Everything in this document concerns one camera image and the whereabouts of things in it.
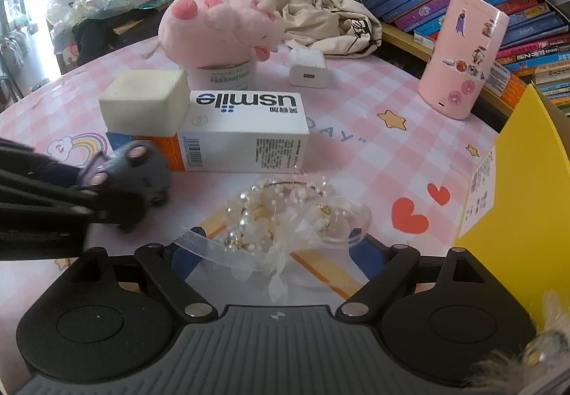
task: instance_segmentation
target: rainbow print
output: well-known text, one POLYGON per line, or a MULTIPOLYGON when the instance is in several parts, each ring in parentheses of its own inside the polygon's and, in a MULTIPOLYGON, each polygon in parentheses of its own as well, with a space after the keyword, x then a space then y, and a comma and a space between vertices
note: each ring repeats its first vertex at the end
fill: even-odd
POLYGON ((82 147, 87 151, 84 163, 87 163, 100 150, 107 153, 107 140, 99 133, 82 133, 71 138, 72 149, 82 147))

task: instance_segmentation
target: tablecloth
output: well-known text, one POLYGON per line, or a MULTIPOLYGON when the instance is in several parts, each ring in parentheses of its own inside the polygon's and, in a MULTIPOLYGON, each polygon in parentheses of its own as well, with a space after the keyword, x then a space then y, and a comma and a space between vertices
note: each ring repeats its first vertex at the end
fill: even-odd
MULTIPOLYGON (((108 150, 98 97, 125 70, 178 69, 160 49, 146 58, 156 43, 151 38, 126 47, 43 86, 0 114, 0 136, 73 165, 108 150)), ((369 232, 384 244, 407 243, 425 255, 444 255, 458 229, 471 173, 495 131, 474 116, 455 121, 432 110, 417 94, 417 78, 377 57, 329 60, 332 82, 326 90, 290 86, 287 61, 288 49, 281 47, 269 61, 258 63, 256 88, 301 93, 311 132, 305 177, 325 176, 341 195, 368 204, 374 216, 369 232)), ((148 242, 168 244, 183 227, 200 224, 256 178, 176 173, 166 206, 149 211, 128 235, 93 225, 88 246, 119 255, 148 242)), ((347 253, 337 251, 331 261, 366 281, 347 253)), ((15 350, 17 321, 58 273, 52 261, 26 263, 26 269, 20 262, 0 263, 0 340, 7 342, 0 349, 0 380, 8 391, 25 377, 15 350), (41 264, 34 271, 41 269, 42 275, 26 276, 30 264, 41 264)), ((191 283, 197 289, 203 274, 197 272, 191 283)))

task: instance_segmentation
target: pink plush toy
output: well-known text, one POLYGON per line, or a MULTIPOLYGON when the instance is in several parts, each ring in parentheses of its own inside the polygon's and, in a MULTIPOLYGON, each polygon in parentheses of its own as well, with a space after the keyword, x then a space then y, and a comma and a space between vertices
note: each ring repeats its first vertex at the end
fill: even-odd
POLYGON ((265 61, 283 34, 283 19, 271 0, 176 0, 159 26, 164 52, 183 67, 265 61))

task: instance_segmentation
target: pink pen holder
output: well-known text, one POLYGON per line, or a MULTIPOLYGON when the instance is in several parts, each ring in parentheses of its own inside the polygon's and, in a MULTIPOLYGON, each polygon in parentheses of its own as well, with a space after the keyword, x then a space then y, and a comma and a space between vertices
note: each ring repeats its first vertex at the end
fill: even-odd
POLYGON ((466 119, 497 57, 508 16, 483 0, 451 0, 418 92, 447 117, 466 119))

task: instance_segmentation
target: cloud print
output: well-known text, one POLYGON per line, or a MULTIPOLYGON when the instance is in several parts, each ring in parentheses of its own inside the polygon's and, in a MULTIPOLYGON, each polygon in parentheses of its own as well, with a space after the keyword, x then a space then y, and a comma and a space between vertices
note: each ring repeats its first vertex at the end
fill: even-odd
POLYGON ((47 148, 47 153, 50 157, 59 160, 60 162, 65 162, 69 157, 72 147, 73 143, 71 142, 71 138, 66 136, 61 140, 51 143, 50 147, 47 148))

